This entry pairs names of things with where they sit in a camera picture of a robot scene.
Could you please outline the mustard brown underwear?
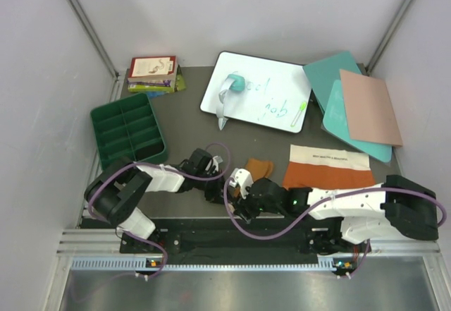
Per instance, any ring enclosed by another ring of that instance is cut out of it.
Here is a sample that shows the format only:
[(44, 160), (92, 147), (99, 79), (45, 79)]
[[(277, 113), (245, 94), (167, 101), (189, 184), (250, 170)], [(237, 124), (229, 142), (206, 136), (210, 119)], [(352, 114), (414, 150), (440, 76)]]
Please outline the mustard brown underwear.
[[(269, 178), (271, 176), (274, 169), (274, 163), (272, 161), (264, 161), (255, 158), (249, 158), (243, 168), (251, 173), (254, 185), (258, 180), (262, 178)], [(239, 188), (233, 188), (232, 197), (240, 198)]]

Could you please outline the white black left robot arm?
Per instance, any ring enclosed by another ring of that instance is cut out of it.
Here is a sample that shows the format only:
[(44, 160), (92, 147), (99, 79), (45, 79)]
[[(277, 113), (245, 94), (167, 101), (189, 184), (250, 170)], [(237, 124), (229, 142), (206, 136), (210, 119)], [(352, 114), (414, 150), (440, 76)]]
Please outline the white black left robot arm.
[(110, 165), (86, 188), (89, 212), (115, 228), (135, 236), (145, 252), (158, 248), (156, 226), (137, 206), (145, 193), (184, 193), (200, 190), (209, 202), (222, 198), (224, 173), (220, 156), (197, 148), (178, 165), (134, 162), (123, 157)]

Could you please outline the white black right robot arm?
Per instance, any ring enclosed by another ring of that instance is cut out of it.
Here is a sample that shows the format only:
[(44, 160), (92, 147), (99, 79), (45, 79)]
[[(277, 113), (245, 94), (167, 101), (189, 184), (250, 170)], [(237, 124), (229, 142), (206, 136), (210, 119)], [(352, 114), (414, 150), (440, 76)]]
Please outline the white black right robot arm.
[[(435, 241), (447, 219), (432, 190), (399, 175), (389, 175), (385, 182), (365, 188), (323, 190), (285, 189), (267, 178), (253, 182), (238, 174), (225, 181), (223, 201), (235, 227), (255, 240), (280, 238), (300, 223), (331, 220), (338, 228), (329, 233), (328, 240), (339, 252), (372, 238), (394, 235)], [(279, 214), (292, 222), (282, 231), (258, 236), (235, 220), (240, 217), (250, 222), (262, 212)]]

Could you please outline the black ribbed underwear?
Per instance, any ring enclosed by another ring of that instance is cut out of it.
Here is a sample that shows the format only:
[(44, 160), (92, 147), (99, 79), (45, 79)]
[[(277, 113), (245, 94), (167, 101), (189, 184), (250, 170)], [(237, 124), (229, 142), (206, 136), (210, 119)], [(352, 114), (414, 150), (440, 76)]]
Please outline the black ribbed underwear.
[(144, 161), (161, 154), (164, 151), (162, 142), (141, 147), (135, 151), (136, 160)]

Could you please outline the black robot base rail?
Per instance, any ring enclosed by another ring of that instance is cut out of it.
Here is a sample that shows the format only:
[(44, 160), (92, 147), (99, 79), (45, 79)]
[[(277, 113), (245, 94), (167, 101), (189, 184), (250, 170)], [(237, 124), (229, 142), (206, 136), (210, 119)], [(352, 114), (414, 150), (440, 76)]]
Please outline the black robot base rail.
[(273, 240), (242, 234), (228, 217), (158, 218), (151, 241), (168, 253), (169, 264), (316, 264), (339, 252), (351, 259), (365, 251), (341, 238), (339, 222), (306, 218)]

